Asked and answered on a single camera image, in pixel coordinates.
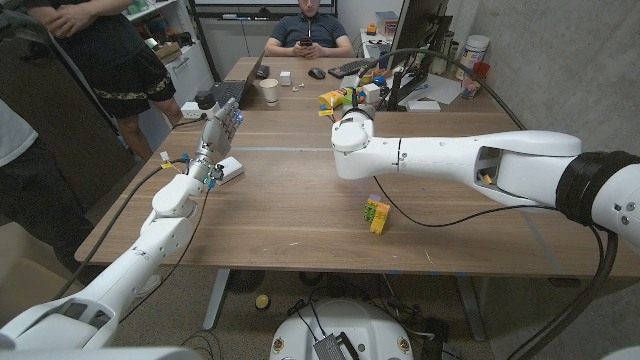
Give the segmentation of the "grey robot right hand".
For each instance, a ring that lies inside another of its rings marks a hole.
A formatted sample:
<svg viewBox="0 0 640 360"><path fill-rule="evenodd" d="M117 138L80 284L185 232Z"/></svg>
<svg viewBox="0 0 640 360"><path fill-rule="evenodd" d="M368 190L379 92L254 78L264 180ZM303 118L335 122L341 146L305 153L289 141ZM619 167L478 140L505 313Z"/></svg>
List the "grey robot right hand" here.
<svg viewBox="0 0 640 360"><path fill-rule="evenodd" d="M364 115L365 117L369 118L369 119L374 119L375 118L375 107L373 105L370 104L360 104L360 105L352 105L351 107L347 107L344 111L343 111L343 115L342 117L345 118L351 114L355 114L355 113L359 113Z"/></svg>

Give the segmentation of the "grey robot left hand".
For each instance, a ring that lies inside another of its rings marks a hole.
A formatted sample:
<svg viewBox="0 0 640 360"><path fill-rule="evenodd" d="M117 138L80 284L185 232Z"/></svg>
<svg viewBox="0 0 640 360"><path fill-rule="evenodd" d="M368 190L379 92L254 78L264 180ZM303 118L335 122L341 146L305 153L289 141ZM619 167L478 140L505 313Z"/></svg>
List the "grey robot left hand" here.
<svg viewBox="0 0 640 360"><path fill-rule="evenodd" d="M240 175L244 169L233 157L227 157L233 137L244 117L235 98L220 106L213 95L202 92L196 96L198 108L205 115L205 123L195 157L188 164L188 175L202 183L220 184Z"/></svg>

